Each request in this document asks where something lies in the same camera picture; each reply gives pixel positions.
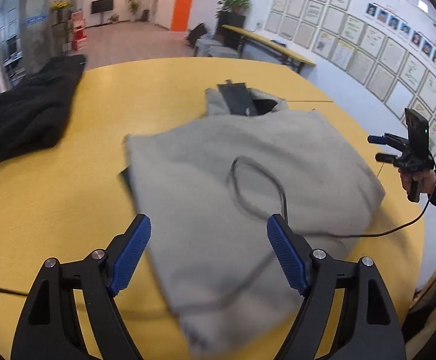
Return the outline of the person's right hand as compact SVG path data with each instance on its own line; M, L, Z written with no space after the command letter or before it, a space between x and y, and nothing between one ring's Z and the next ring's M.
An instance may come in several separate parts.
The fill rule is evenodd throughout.
M421 192L423 194L433 193L436 183L436 172L434 170L426 169L422 172L416 172L414 174L411 174L399 168L398 173L400 174L400 180L403 189L406 191L407 194L411 193L411 185L414 181L422 183Z

